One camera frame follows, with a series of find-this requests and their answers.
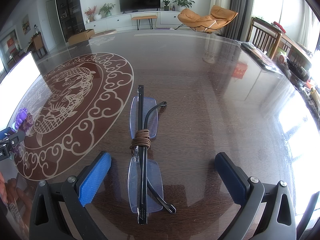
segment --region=television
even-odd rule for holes
[[[119,0],[120,11],[160,8],[160,0]]]

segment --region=orange lounge chair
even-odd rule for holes
[[[188,26],[194,31],[212,32],[217,30],[220,34],[221,28],[230,23],[236,16],[237,12],[227,10],[220,6],[214,5],[209,15],[201,17],[190,9],[186,8],[178,15],[182,24],[178,27]]]

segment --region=white plant pot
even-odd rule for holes
[[[181,12],[183,9],[186,9],[186,8],[187,8],[186,6],[179,5],[178,6],[178,11]]]
[[[97,13],[97,14],[95,14],[93,16],[93,18],[94,18],[95,21],[97,21],[97,20],[100,20],[102,18],[102,15]]]

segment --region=silver bolt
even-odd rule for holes
[[[45,180],[41,180],[41,181],[39,181],[39,186],[44,186],[45,185]]]
[[[286,187],[288,184],[287,184],[285,181],[281,180],[281,181],[280,181],[280,185],[281,185],[282,187]]]
[[[258,178],[255,177],[255,176],[250,177],[250,180],[251,180],[252,183],[258,183],[259,182]]]
[[[76,177],[75,176],[70,176],[68,178],[68,182],[72,183],[72,182],[75,182],[76,181]]]

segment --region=purple toy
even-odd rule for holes
[[[20,125],[23,123],[23,121],[27,118],[28,116],[28,109],[24,108],[20,108],[19,112],[17,113],[16,116],[16,121],[12,124],[12,129],[14,132],[16,132]]]

